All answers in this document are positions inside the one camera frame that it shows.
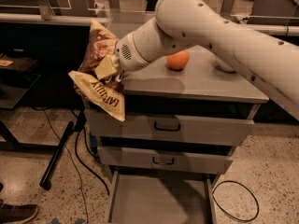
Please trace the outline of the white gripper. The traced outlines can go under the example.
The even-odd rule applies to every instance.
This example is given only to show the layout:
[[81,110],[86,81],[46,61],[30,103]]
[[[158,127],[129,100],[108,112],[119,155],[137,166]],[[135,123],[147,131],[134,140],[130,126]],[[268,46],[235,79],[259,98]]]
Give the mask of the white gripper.
[[107,55],[94,69],[99,80],[115,75],[121,70],[125,72],[134,72],[143,69],[147,65],[135,46],[132,33],[120,39],[116,45],[116,55]]

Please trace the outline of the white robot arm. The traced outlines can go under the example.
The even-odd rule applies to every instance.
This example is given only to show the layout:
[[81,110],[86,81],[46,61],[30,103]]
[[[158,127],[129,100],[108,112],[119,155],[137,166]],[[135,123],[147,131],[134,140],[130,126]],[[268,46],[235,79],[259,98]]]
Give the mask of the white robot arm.
[[155,16],[118,41],[108,60],[134,72],[196,45],[299,119],[299,47],[228,21],[202,0],[158,0]]

